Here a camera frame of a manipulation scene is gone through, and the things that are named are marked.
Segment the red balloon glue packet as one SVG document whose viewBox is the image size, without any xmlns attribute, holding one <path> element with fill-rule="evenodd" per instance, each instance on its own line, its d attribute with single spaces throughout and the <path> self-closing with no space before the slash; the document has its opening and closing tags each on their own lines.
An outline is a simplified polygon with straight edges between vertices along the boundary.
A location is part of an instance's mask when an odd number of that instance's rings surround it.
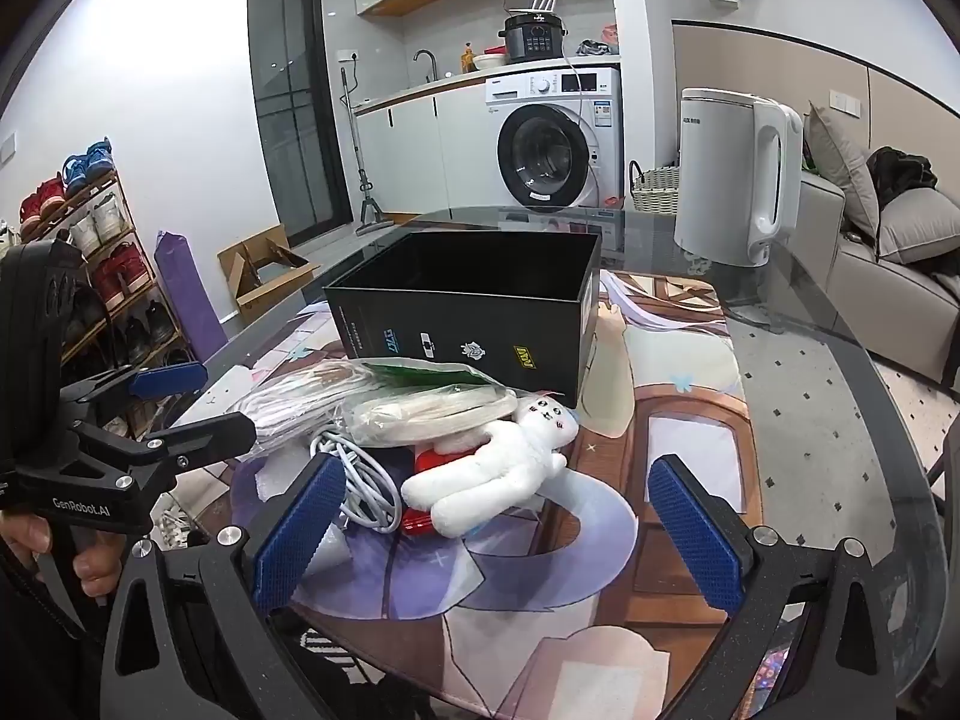
<svg viewBox="0 0 960 720">
<path fill-rule="evenodd" d="M 405 479 L 400 488 L 405 505 L 400 530 L 405 536 L 427 536 L 436 533 L 431 507 L 438 500 L 464 486 L 462 473 L 457 470 L 448 472 L 448 466 L 455 465 L 461 458 L 469 455 L 470 450 L 440 454 L 434 449 L 427 449 L 415 457 L 413 475 Z"/>
</svg>

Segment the white plush toy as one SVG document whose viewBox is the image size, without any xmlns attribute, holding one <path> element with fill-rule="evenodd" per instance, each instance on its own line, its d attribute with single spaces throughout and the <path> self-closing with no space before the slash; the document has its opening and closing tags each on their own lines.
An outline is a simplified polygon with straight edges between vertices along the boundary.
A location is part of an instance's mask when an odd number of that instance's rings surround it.
<svg viewBox="0 0 960 720">
<path fill-rule="evenodd" d="M 494 419 L 437 440 L 440 454 L 470 450 L 448 472 L 464 486 L 431 507 L 434 529 L 460 538 L 504 511 L 523 504 L 547 479 L 566 468 L 562 450 L 579 433 L 573 411 L 547 395 L 527 395 L 509 419 Z"/>
</svg>

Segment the white kitchen cabinet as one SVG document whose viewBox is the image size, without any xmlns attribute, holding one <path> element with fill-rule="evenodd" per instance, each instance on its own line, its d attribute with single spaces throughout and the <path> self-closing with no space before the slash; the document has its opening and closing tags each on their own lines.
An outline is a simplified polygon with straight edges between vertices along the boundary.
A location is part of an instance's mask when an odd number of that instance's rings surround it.
<svg viewBox="0 0 960 720">
<path fill-rule="evenodd" d="M 482 85 L 386 104 L 356 116 L 374 198 L 391 215 L 494 205 L 500 119 Z"/>
</svg>

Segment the grey cushion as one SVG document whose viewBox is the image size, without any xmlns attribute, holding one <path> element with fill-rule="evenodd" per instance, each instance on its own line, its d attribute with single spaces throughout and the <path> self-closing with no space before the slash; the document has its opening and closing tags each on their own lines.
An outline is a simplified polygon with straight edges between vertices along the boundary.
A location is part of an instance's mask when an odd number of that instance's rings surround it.
<svg viewBox="0 0 960 720">
<path fill-rule="evenodd" d="M 871 239 L 877 238 L 880 205 L 862 148 L 846 135 L 826 107 L 811 104 L 805 141 L 815 169 L 844 195 L 844 216 Z"/>
</svg>

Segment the wooden shoe rack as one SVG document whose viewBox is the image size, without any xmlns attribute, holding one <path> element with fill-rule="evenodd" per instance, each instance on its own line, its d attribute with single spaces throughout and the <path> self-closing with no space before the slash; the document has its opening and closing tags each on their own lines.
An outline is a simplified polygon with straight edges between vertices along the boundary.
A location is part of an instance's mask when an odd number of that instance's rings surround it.
<svg viewBox="0 0 960 720">
<path fill-rule="evenodd" d="M 47 239 L 82 254 L 62 341 L 66 383 L 121 367 L 155 369 L 195 359 L 140 238 L 107 138 L 70 154 L 55 176 L 21 200 L 18 224 L 2 226 L 3 249 Z"/>
</svg>

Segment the purple yoga mat roll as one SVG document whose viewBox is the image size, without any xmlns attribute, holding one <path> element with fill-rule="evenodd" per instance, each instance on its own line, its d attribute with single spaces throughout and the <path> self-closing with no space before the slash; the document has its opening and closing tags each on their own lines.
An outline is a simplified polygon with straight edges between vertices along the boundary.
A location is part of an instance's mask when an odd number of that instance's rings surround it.
<svg viewBox="0 0 960 720">
<path fill-rule="evenodd" d="M 158 232 L 155 262 L 190 346 L 197 358 L 208 361 L 228 343 L 228 338 L 203 288 L 187 238 L 176 232 Z"/>
</svg>

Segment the black glass door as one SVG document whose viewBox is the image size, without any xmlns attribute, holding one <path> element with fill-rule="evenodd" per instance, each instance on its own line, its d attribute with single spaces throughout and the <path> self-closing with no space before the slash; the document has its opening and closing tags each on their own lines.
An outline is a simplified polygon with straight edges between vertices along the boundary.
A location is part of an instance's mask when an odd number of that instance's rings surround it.
<svg viewBox="0 0 960 720">
<path fill-rule="evenodd" d="M 268 183 L 288 241 L 353 221 L 320 0 L 247 0 L 252 91 Z"/>
</svg>

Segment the black rice cooker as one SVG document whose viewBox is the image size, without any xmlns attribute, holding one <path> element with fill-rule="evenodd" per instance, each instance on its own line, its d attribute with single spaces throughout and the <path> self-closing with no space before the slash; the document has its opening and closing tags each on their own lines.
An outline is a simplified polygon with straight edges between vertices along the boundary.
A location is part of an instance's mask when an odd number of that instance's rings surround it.
<svg viewBox="0 0 960 720">
<path fill-rule="evenodd" d="M 505 43 L 510 64 L 563 57 L 565 27 L 553 13 L 533 11 L 512 15 L 506 18 L 498 36 Z"/>
</svg>

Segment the green medicine sachet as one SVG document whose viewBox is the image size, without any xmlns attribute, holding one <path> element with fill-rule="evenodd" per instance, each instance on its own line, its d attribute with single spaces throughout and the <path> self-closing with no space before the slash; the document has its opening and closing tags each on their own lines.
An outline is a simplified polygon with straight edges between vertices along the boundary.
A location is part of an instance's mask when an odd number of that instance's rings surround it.
<svg viewBox="0 0 960 720">
<path fill-rule="evenodd" d="M 363 366 L 389 387 L 448 387 L 448 385 L 493 385 L 487 374 L 459 362 L 434 362 L 407 358 L 368 358 Z"/>
</svg>

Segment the brown cardboard box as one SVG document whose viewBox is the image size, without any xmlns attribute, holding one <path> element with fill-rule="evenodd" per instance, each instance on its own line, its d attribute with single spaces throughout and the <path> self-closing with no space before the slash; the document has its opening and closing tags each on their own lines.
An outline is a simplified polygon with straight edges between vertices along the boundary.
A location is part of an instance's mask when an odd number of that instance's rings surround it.
<svg viewBox="0 0 960 720">
<path fill-rule="evenodd" d="M 218 254 L 218 262 L 244 325 L 308 286 L 317 270 L 291 249 L 283 224 L 231 244 Z"/>
</svg>

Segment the woven laundry basket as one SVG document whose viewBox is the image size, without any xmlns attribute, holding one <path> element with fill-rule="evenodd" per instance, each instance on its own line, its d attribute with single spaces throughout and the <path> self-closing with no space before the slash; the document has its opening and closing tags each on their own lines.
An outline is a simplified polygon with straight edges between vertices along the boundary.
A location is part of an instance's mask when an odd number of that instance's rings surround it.
<svg viewBox="0 0 960 720">
<path fill-rule="evenodd" d="M 643 169 L 636 161 L 628 166 L 633 208 L 645 215 L 675 216 L 679 206 L 679 168 Z"/>
</svg>

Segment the white electric kettle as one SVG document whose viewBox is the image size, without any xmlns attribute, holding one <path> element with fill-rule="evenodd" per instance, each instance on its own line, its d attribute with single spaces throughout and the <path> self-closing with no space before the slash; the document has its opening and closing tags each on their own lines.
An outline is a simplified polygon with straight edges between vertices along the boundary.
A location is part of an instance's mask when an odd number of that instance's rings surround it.
<svg viewBox="0 0 960 720">
<path fill-rule="evenodd" d="M 799 218 L 802 119 L 775 99 L 686 88 L 680 99 L 675 244 L 758 268 Z"/>
</svg>

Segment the white washing machine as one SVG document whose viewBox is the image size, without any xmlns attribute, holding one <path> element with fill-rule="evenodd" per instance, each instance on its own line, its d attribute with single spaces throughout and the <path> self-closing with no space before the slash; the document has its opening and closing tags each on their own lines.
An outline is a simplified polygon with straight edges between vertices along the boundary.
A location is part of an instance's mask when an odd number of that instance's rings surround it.
<svg viewBox="0 0 960 720">
<path fill-rule="evenodd" d="M 623 205 L 620 70 L 547 68 L 485 83 L 501 205 L 532 211 Z"/>
</svg>

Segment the black cardboard box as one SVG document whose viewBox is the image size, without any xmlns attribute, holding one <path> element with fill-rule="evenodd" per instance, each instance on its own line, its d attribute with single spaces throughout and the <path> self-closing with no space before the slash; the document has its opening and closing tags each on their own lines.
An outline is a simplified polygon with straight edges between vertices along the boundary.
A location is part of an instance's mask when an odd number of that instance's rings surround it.
<svg viewBox="0 0 960 720">
<path fill-rule="evenodd" d="M 597 322 L 594 232 L 413 231 L 325 288 L 347 355 L 459 362 L 574 406 Z"/>
</svg>

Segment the floor mop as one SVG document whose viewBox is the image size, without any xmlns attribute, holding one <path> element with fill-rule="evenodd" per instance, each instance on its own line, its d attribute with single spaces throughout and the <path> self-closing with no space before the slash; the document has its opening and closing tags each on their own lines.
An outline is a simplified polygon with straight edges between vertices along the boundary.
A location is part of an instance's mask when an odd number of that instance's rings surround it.
<svg viewBox="0 0 960 720">
<path fill-rule="evenodd" d="M 374 198 L 374 182 L 371 181 L 368 169 L 366 169 L 366 161 L 364 161 L 363 142 L 361 141 L 361 133 L 359 133 L 355 106 L 353 106 L 353 93 L 359 87 L 358 55 L 352 54 L 347 60 L 340 62 L 340 81 L 342 82 L 340 101 L 342 101 L 343 107 L 347 109 L 348 130 L 350 130 L 356 172 L 358 172 L 359 193 L 361 193 L 359 225 L 355 229 L 355 234 L 361 238 L 361 236 L 369 236 L 373 232 L 381 231 L 381 229 L 393 227 L 394 223 L 384 215 L 381 205 Z"/>
</svg>

